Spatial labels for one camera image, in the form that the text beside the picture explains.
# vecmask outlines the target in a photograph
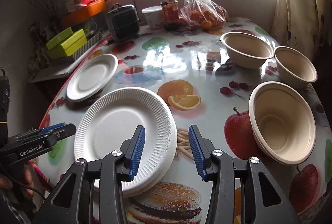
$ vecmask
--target human hand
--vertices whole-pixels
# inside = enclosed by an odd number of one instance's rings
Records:
[[[31,172],[27,167],[24,167],[24,179],[26,185],[29,187],[34,187],[34,182],[32,182]],[[0,189],[11,189],[13,187],[13,183],[4,175],[0,174]],[[28,198],[32,198],[34,196],[34,192],[30,189],[26,189],[26,194]]]

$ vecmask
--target blue gripper pad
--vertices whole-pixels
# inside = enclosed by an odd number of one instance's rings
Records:
[[[137,175],[138,166],[141,161],[141,156],[143,153],[143,148],[144,148],[144,143],[145,143],[145,128],[143,126],[141,126],[141,128],[138,129],[138,127],[137,127],[136,131],[139,131],[139,135],[137,137],[135,147],[132,151],[132,157],[130,159],[130,170],[129,170],[129,174],[128,174],[130,180],[133,180],[134,177]]]
[[[197,173],[200,177],[202,177],[202,180],[205,180],[206,179],[205,159],[193,127],[189,128],[188,138],[191,147],[191,152],[193,153],[194,156]]]
[[[40,131],[40,133],[45,134],[45,133],[49,132],[50,130],[53,130],[53,129],[56,129],[56,128],[59,128],[59,127],[63,127],[65,125],[66,125],[65,123],[59,123],[59,124],[56,124],[56,125],[53,125],[53,126],[50,126],[50,127],[47,127],[47,128],[43,128]]]

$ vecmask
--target metal screw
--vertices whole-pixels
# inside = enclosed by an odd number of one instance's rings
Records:
[[[76,163],[77,165],[82,165],[82,164],[84,164],[84,162],[85,162],[84,159],[76,159],[76,161],[75,161],[75,163]]]
[[[118,156],[120,156],[121,154],[122,154],[122,151],[121,151],[121,150],[114,150],[114,151],[112,152],[112,155],[115,156],[115,157],[118,157]]]
[[[213,154],[215,156],[221,156],[222,155],[222,151],[220,149],[215,149],[215,150],[213,150]]]
[[[257,164],[257,163],[259,163],[259,158],[257,158],[257,157],[251,157],[250,158],[250,162],[253,163],[253,164]]]

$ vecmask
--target curtain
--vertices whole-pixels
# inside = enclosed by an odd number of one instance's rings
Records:
[[[332,41],[331,1],[277,0],[271,36],[313,60]]]

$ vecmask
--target green box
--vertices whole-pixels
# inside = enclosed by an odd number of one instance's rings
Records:
[[[85,35],[83,35],[83,37],[79,38],[72,45],[67,47],[67,49],[64,49],[64,47],[62,45],[58,45],[58,46],[54,47],[52,50],[47,51],[47,54],[51,59],[71,56],[86,42],[87,42],[87,39],[86,39]]]
[[[64,42],[66,39],[68,39],[72,34],[73,31],[71,27],[63,30],[46,44],[47,49],[51,50],[55,46],[59,45],[61,42]]]
[[[59,44],[55,48],[61,47],[61,49],[67,50],[70,46],[72,46],[76,41],[78,41],[83,36],[85,36],[84,30],[80,29],[79,31],[76,31],[68,39],[66,39],[63,43]]]

